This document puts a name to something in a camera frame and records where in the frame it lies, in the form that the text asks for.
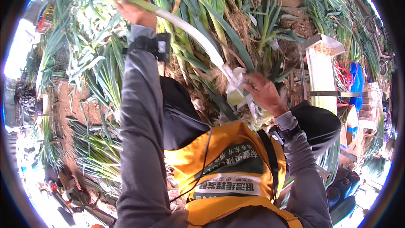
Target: hand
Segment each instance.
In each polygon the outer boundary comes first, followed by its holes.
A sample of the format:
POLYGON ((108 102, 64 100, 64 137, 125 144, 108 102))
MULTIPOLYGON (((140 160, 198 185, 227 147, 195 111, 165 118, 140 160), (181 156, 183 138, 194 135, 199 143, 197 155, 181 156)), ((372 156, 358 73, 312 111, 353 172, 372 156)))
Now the hand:
POLYGON ((242 86, 252 94, 255 102, 271 113, 275 118, 288 112, 275 85, 260 73, 245 74, 246 82, 242 86))
POLYGON ((156 30, 156 15, 154 13, 128 0, 115 1, 115 6, 121 15, 131 23, 156 30))

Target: orange apron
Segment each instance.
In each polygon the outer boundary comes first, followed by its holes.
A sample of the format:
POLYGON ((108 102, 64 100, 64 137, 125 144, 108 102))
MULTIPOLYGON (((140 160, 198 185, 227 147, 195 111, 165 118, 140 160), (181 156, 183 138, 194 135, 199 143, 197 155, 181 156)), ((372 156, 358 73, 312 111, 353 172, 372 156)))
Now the orange apron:
MULTIPOLYGON (((167 162, 175 168, 174 179, 179 184, 179 193, 182 194, 190 190, 195 182, 196 175, 201 172, 204 163, 205 148, 209 132, 200 135, 189 145, 175 151, 165 151, 167 162)), ((251 155, 257 155, 263 162, 263 173, 249 172, 226 172, 208 174, 201 178, 199 185, 203 181, 218 178, 248 178, 252 184, 251 190, 244 187, 243 193, 249 196, 221 196, 212 198, 194 199, 194 193, 197 192, 198 185, 185 195, 190 201, 185 208, 189 211, 188 223, 189 228, 200 227, 211 221, 218 220, 226 215, 229 215, 236 210, 246 206, 263 206, 268 208, 282 218, 284 218, 290 228, 302 228, 298 218, 294 217, 286 210, 279 210, 273 204, 273 176, 270 172, 269 158, 266 153, 264 144, 260 139, 251 132, 251 130, 242 122, 222 127, 215 127, 212 131, 211 139, 208 147, 206 160, 210 164, 215 159, 218 159, 220 154, 229 146, 248 143, 247 146, 252 146, 254 149, 249 150, 251 155)), ((279 184, 276 196, 279 196, 284 185, 286 177, 286 160, 281 146, 271 138, 271 143, 274 147, 277 163, 279 184)))

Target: gray sleeve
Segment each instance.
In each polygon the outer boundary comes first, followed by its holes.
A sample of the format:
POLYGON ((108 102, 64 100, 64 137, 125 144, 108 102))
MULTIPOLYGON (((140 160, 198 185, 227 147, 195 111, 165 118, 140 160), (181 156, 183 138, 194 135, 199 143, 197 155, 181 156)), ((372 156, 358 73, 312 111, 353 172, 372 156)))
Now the gray sleeve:
MULTIPOLYGON (((132 40, 155 37, 149 27, 132 27, 132 40)), ((153 54, 128 51, 121 91, 122 194, 118 227, 150 227, 171 215, 163 155, 163 100, 153 54)))
MULTIPOLYGON (((287 130, 298 121, 288 111, 276 118, 276 123, 280 130, 287 130)), ((315 157, 304 131, 284 144, 284 154, 294 178, 286 210, 296 215, 304 228, 332 227, 325 188, 315 170, 315 157)))

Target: person's leg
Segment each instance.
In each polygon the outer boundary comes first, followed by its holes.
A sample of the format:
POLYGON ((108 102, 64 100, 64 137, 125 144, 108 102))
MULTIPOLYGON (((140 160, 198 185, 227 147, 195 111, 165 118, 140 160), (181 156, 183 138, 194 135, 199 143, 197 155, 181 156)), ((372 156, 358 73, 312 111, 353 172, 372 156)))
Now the person's leg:
POLYGON ((291 113, 306 133, 315 158, 331 147, 340 136, 340 120, 329 110, 311 106, 304 100, 291 108, 291 113))
POLYGON ((209 131, 200 120, 185 87, 174 79, 160 77, 163 93, 163 148, 178 150, 209 131))

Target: black strap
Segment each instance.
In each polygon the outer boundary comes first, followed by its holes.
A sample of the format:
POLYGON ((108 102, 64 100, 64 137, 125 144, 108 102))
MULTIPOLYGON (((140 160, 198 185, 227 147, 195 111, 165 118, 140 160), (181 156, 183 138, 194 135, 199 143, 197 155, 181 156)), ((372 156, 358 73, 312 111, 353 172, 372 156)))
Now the black strap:
POLYGON ((271 175, 273 176, 273 199, 274 205, 276 205, 277 204, 276 194, 278 188, 278 161, 276 151, 274 150, 273 144, 271 143, 271 139, 263 129, 257 131, 257 134, 259 134, 260 139, 265 145, 267 156, 269 158, 270 172, 271 175))

